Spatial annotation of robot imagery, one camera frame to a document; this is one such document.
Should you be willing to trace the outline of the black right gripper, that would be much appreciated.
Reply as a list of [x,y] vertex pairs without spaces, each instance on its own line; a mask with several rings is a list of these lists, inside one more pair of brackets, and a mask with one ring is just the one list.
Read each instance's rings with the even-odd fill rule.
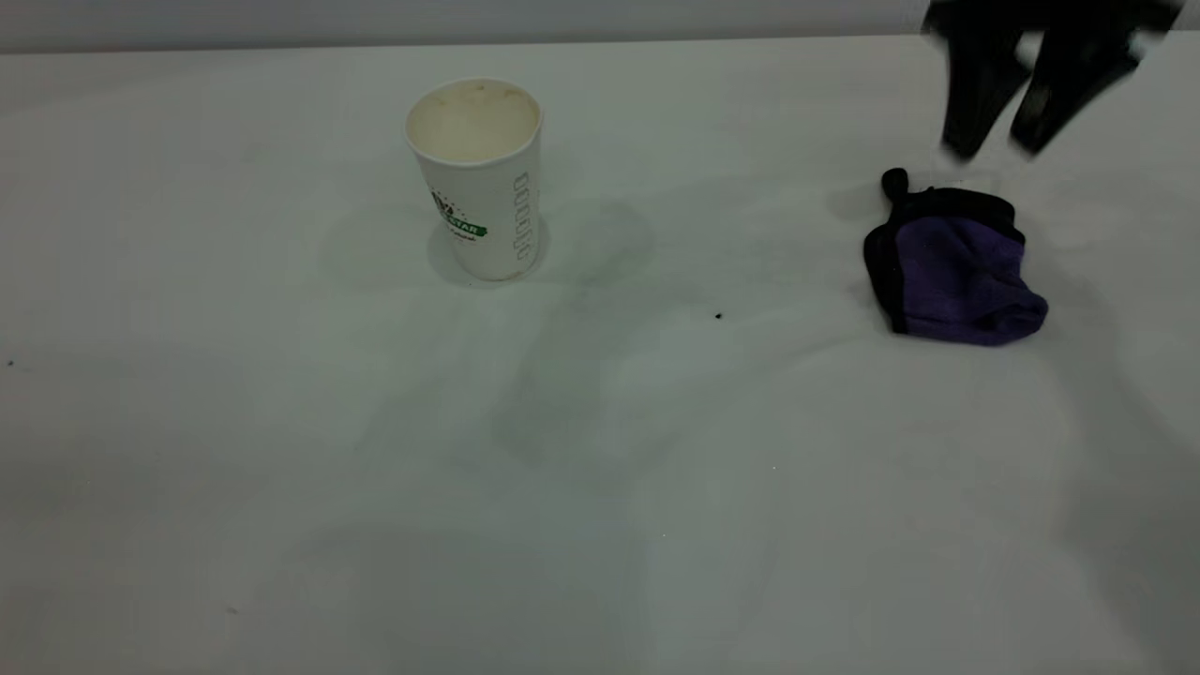
[[972,161],[994,124],[1031,78],[1016,46],[1042,38],[1032,80],[1010,138],[1036,157],[1094,98],[1139,68],[1136,32],[1172,30],[1183,1],[932,1],[922,30],[943,38],[948,98],[941,141],[956,161]]

